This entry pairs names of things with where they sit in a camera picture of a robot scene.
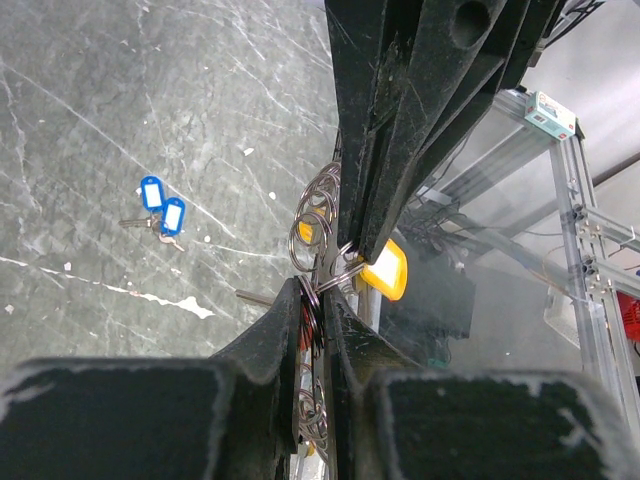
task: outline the metal extrusion bar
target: metal extrusion bar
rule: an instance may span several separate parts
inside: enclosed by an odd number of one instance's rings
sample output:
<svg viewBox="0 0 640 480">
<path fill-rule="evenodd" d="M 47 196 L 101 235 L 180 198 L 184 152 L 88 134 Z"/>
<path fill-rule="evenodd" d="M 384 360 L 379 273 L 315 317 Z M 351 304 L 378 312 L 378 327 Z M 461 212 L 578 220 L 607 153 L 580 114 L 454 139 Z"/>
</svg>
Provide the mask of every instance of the metal extrusion bar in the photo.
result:
<svg viewBox="0 0 640 480">
<path fill-rule="evenodd" d="M 549 149 L 544 132 L 520 128 L 449 182 L 441 193 L 465 205 Z"/>
<path fill-rule="evenodd" d="M 587 287 L 590 290 L 619 290 L 632 297 L 640 298 L 640 278 L 629 275 L 609 262 L 588 258 L 584 262 Z"/>
<path fill-rule="evenodd" d="M 478 240 L 497 248 L 505 255 L 516 260 L 527 270 L 535 272 L 558 287 L 564 287 L 567 284 L 569 279 L 567 271 L 557 263 L 545 261 L 541 256 L 523 247 L 519 243 L 514 242 L 496 231 L 484 228 L 466 216 L 452 215 L 450 221 L 465 230 L 471 230 L 473 236 Z"/>
<path fill-rule="evenodd" d="M 594 207 L 579 205 L 574 211 L 578 236 L 581 238 L 599 235 L 621 247 L 640 252 L 640 232 L 636 232 L 632 226 L 622 225 Z"/>
<path fill-rule="evenodd" d="M 598 321 L 592 316 L 590 310 L 591 298 L 587 295 L 582 257 L 573 222 L 572 200 L 577 192 L 573 187 L 569 188 L 564 158 L 558 146 L 554 146 L 551 150 L 551 166 L 556 185 L 564 250 L 570 273 L 569 290 L 575 300 L 573 305 L 578 338 L 580 339 L 582 365 L 587 373 L 599 379 L 607 391 L 622 401 L 620 382 L 616 381 L 615 361 L 609 343 L 606 322 Z"/>
<path fill-rule="evenodd" d="M 524 119 L 524 109 L 528 100 L 529 94 L 527 93 L 518 92 L 517 90 L 504 90 L 496 95 L 493 100 L 493 109 L 506 115 L 510 120 L 519 123 L 529 131 L 537 133 L 539 130 Z"/>
<path fill-rule="evenodd" d="M 551 143 L 549 136 L 524 120 L 527 98 L 527 94 L 513 90 L 498 94 L 493 108 L 520 123 L 522 128 L 514 131 L 443 188 L 436 191 L 425 185 L 416 196 L 422 201 L 430 200 L 441 205 L 465 205 L 547 151 Z M 421 208 L 418 202 L 412 202 L 410 206 Z M 436 206 L 431 204 L 422 208 L 435 209 Z"/>
<path fill-rule="evenodd" d="M 588 241 L 576 236 L 573 206 L 597 207 L 589 168 L 578 137 L 554 143 L 551 162 L 562 221 L 567 263 L 572 274 L 573 293 L 580 351 L 585 370 L 596 375 L 602 385 L 618 400 L 630 428 L 636 448 L 640 448 L 640 402 L 628 351 L 618 298 L 610 288 L 587 295 L 583 259 L 605 260 L 600 236 Z M 589 309 L 591 298 L 601 299 L 606 322 Z"/>
</svg>

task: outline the yellow key tag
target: yellow key tag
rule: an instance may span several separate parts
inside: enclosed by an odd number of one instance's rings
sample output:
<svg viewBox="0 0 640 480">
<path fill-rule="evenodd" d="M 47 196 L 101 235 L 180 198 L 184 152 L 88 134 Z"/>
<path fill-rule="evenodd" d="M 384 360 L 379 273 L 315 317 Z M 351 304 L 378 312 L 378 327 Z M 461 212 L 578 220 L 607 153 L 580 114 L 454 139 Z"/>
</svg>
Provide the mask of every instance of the yellow key tag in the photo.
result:
<svg viewBox="0 0 640 480">
<path fill-rule="evenodd" d="M 313 227 L 308 223 L 300 222 L 298 224 L 298 231 L 300 232 L 300 237 L 302 237 L 307 244 L 310 244 L 313 238 Z"/>
<path fill-rule="evenodd" d="M 407 256 L 389 239 L 376 263 L 366 265 L 360 276 L 389 300 L 396 301 L 407 288 L 408 271 Z"/>
<path fill-rule="evenodd" d="M 324 208 L 314 208 L 313 211 L 318 215 L 322 215 L 324 217 Z M 300 233 L 300 237 L 307 243 L 311 244 L 311 240 L 313 240 L 313 226 L 309 225 L 305 222 L 300 222 L 298 224 L 298 232 Z"/>
</svg>

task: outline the blue key tag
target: blue key tag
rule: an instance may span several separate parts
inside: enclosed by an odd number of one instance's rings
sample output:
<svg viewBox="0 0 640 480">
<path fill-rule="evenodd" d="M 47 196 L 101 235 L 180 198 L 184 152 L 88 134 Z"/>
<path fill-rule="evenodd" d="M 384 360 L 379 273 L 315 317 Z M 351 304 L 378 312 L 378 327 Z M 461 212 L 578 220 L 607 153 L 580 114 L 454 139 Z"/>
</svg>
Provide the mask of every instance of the blue key tag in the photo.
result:
<svg viewBox="0 0 640 480">
<path fill-rule="evenodd" d="M 158 177 L 149 175 L 140 182 L 142 204 L 151 213 L 161 212 L 164 208 L 164 191 Z"/>
<path fill-rule="evenodd" d="M 164 204 L 160 231 L 170 237 L 179 234 L 182 231 L 185 210 L 184 202 L 178 197 L 167 198 Z"/>
</svg>

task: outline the aluminum frame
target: aluminum frame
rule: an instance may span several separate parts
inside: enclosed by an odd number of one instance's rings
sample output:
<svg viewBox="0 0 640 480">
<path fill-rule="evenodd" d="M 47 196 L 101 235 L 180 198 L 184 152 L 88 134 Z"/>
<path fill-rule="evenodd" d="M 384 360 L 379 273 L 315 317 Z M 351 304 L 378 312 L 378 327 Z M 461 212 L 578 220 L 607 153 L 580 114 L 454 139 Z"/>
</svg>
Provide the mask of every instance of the aluminum frame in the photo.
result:
<svg viewBox="0 0 640 480">
<path fill-rule="evenodd" d="M 585 371 L 600 380 L 616 399 L 627 419 L 635 446 L 640 448 L 640 400 L 615 290 L 623 283 L 633 284 L 635 280 L 629 282 L 630 275 L 620 275 L 607 265 L 601 235 L 586 238 L 578 235 L 575 206 L 581 205 L 591 211 L 597 208 L 580 139 L 573 136 L 564 142 L 555 142 L 551 148 L 551 163 L 582 363 Z M 592 283 L 598 276 L 599 282 L 606 277 L 604 284 Z"/>
</svg>

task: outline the gray marble surface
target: gray marble surface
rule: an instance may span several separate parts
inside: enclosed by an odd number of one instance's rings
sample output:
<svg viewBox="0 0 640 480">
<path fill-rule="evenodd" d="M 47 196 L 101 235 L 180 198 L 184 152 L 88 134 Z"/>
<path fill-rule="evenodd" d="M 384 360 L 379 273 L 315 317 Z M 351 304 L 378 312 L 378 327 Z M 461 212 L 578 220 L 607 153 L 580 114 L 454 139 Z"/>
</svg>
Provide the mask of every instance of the gray marble surface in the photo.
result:
<svg viewBox="0 0 640 480">
<path fill-rule="evenodd" d="M 0 3 L 0 374 L 208 356 L 261 315 L 234 289 L 293 273 L 297 199 L 333 148 L 326 30 L 295 0 Z M 117 225 L 148 174 L 187 204 L 185 253 Z"/>
</svg>

